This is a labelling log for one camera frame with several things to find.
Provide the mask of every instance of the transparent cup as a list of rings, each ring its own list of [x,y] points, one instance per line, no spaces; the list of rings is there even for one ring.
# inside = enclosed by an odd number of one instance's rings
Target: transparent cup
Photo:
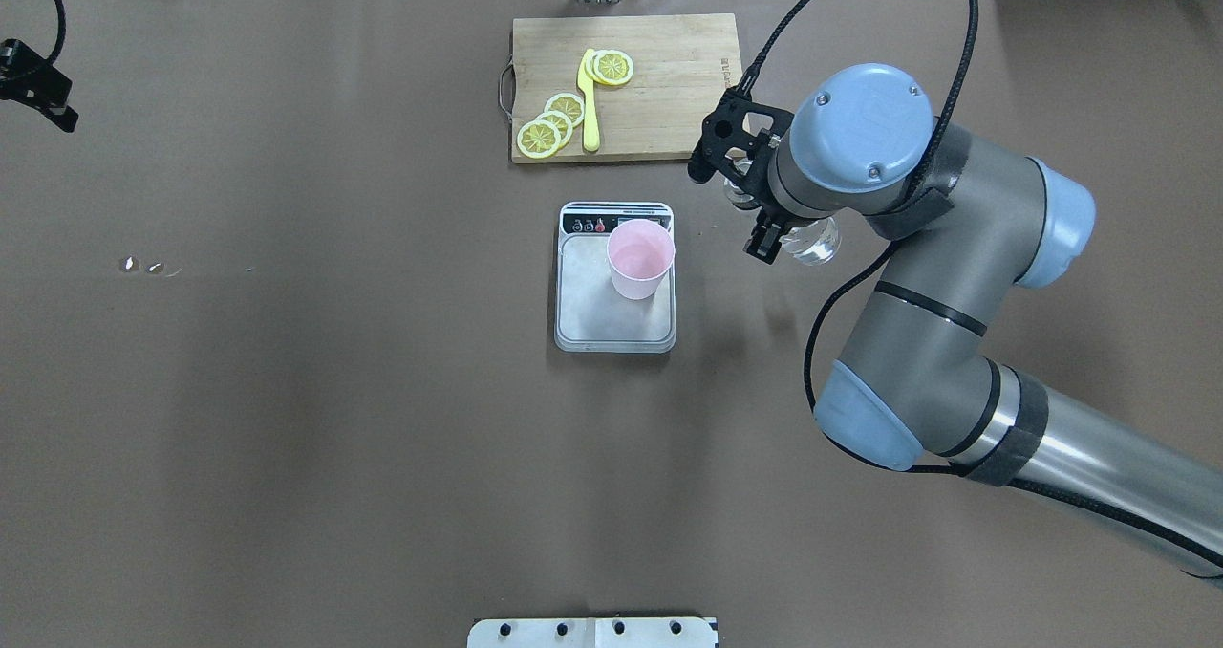
[[[626,300],[653,296],[674,262],[671,234],[646,218],[616,225],[608,237],[612,286]]]

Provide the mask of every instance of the lemon slice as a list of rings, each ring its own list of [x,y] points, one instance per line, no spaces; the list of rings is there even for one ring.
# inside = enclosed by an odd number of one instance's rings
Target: lemon slice
[[[582,123],[582,117],[586,116],[586,103],[582,103],[582,97],[577,94],[570,94],[570,92],[564,90],[556,95],[548,99],[548,103],[543,105],[544,111],[559,111],[569,116],[572,121],[572,126]]]
[[[625,86],[632,78],[632,57],[624,50],[598,50],[591,57],[591,77],[603,86]]]
[[[539,116],[536,117],[536,120],[547,120],[552,122],[552,125],[555,125],[556,130],[560,131],[560,145],[556,147],[556,152],[561,150],[561,148],[569,143],[569,138],[574,136],[574,122],[561,111],[543,111],[539,112]]]
[[[560,148],[564,134],[547,120],[532,120],[519,130],[519,150],[527,159],[547,159]]]

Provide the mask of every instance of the knife handle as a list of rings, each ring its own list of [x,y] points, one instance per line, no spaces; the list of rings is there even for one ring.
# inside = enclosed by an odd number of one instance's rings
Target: knife handle
[[[586,94],[586,120],[582,120],[582,148],[587,152],[599,150],[599,116],[594,112],[594,87]]]

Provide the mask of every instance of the blue joint cap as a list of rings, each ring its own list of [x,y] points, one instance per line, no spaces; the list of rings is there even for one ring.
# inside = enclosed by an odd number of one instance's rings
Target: blue joint cap
[[[909,427],[843,362],[833,362],[815,413],[824,435],[874,465],[903,472],[922,454]]]
[[[1053,172],[1031,159],[1044,175],[1044,230],[1027,273],[1015,281],[1021,287],[1043,287],[1070,269],[1096,226],[1096,199],[1081,183]]]
[[[912,172],[929,144],[929,98],[892,65],[862,64],[826,81],[795,112],[790,150],[810,181],[845,194]]]

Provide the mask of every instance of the yellow knife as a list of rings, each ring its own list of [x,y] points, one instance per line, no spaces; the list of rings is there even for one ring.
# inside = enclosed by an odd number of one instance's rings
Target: yellow knife
[[[593,48],[586,49],[581,64],[577,64],[577,89],[586,97],[586,120],[582,120],[582,148],[587,152],[599,150],[599,120],[594,114],[594,81],[586,70],[594,56]]]

